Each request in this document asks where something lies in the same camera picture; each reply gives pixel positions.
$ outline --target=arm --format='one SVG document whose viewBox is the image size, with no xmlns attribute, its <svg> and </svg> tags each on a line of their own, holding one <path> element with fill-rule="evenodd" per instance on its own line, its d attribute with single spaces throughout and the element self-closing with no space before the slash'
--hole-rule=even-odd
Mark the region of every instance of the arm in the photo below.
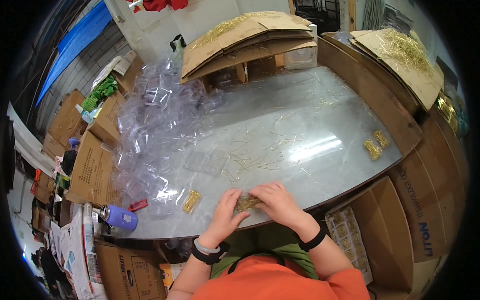
<svg viewBox="0 0 480 300">
<path fill-rule="evenodd" d="M 261 184 L 251 189 L 249 194 L 263 201 L 257 204 L 257 208 L 263 210 L 277 223 L 291 228 L 303 242 L 313 240 L 320 231 L 317 221 L 300 209 L 293 196 L 280 182 Z M 353 268 L 340 247 L 328 236 L 325 236 L 324 240 L 308 254 L 322 280 L 339 271 Z"/>
<path fill-rule="evenodd" d="M 242 190 L 239 189 L 231 189 L 222 195 L 207 231 L 198 238 L 200 245 L 209 249 L 215 249 L 221 241 L 226 239 L 237 228 L 243 219 L 250 215 L 245 212 L 232 218 L 233 208 L 237 204 L 241 192 Z M 210 279 L 211 271 L 212 266 L 190 255 L 185 268 L 180 272 L 168 293 L 167 299 L 190 299 L 194 292 Z"/>
</svg>

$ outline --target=red object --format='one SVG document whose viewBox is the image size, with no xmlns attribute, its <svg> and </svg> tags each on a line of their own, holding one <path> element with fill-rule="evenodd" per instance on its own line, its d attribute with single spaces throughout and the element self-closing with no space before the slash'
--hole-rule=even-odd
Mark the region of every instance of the red object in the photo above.
<svg viewBox="0 0 480 300">
<path fill-rule="evenodd" d="M 143 4 L 145 10 L 149 12 L 159 12 L 164 9 L 167 4 L 176 11 L 187 6 L 188 0 L 144 0 Z"/>
<path fill-rule="evenodd" d="M 136 210 L 139 210 L 140 208 L 144 208 L 145 206 L 148 206 L 147 200 L 142 199 L 140 201 L 136 201 L 130 204 L 130 206 L 128 207 L 128 210 L 131 212 L 134 212 Z"/>
</svg>

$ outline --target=gray table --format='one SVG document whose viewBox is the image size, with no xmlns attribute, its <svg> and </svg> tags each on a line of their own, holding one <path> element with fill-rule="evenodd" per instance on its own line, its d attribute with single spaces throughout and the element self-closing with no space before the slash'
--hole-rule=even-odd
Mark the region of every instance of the gray table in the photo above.
<svg viewBox="0 0 480 300">
<path fill-rule="evenodd" d="M 168 216 L 152 216 L 155 204 L 137 212 L 134 231 L 119 238 L 167 239 L 203 233 L 220 195 L 235 186 L 244 190 L 280 181 L 302 209 L 344 194 L 401 159 L 382 123 L 344 81 L 323 67 L 285 73 L 237 87 L 223 105 L 202 122 L 193 154 L 175 174 L 177 206 Z M 390 140 L 372 161 L 363 143 L 382 130 Z M 189 189 L 202 199 L 192 214 L 181 210 Z M 242 227 L 270 218 L 251 210 Z"/>
</svg>

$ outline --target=black bracelet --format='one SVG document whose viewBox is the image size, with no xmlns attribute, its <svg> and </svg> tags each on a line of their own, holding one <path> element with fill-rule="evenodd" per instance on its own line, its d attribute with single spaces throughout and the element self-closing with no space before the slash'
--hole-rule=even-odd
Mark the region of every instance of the black bracelet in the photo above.
<svg viewBox="0 0 480 300">
<path fill-rule="evenodd" d="M 322 229 L 320 229 L 318 234 L 311 241 L 304 243 L 297 234 L 297 238 L 299 239 L 300 249 L 304 250 L 305 252 L 310 251 L 311 249 L 320 245 L 320 243 L 324 240 L 325 236 L 326 236 L 326 233 L 323 232 Z"/>
<path fill-rule="evenodd" d="M 192 254 L 199 260 L 206 264 L 216 264 L 218 263 L 224 256 L 227 254 L 228 250 L 230 249 L 230 245 L 223 241 L 220 243 L 220 252 L 218 253 L 211 253 L 210 255 L 206 255 L 201 253 L 197 247 L 193 246 Z"/>
</svg>

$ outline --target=person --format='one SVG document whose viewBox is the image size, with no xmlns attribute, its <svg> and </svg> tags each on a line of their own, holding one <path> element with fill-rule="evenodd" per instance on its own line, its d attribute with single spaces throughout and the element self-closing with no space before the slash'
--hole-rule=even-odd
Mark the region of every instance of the person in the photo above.
<svg viewBox="0 0 480 300">
<path fill-rule="evenodd" d="M 310 214 L 299 208 L 279 182 L 261 184 L 248 193 L 262 201 L 256 208 L 277 223 L 272 226 L 284 229 L 280 231 L 294 231 L 299 240 L 264 253 L 253 251 L 229 256 L 236 250 L 233 246 L 226 255 L 222 253 L 228 249 L 224 240 L 250 216 L 249 212 L 242 212 L 232 218 L 241 193 L 242 190 L 233 188 L 221 196 L 208 229 L 194 241 L 192 255 L 170 287 L 168 300 L 370 299 L 361 271 L 353 267 L 337 244 L 320 230 Z M 276 232 L 269 228 L 258 241 Z M 233 241 L 231 237 L 227 239 L 229 242 Z"/>
<path fill-rule="evenodd" d="M 48 289 L 53 296 L 57 297 L 60 295 L 57 280 L 70 286 L 65 273 L 63 273 L 58 267 L 50 249 L 45 250 L 44 247 L 40 247 L 40 249 L 35 251 L 35 254 L 32 254 L 32 261 L 37 267 L 43 269 Z"/>
</svg>

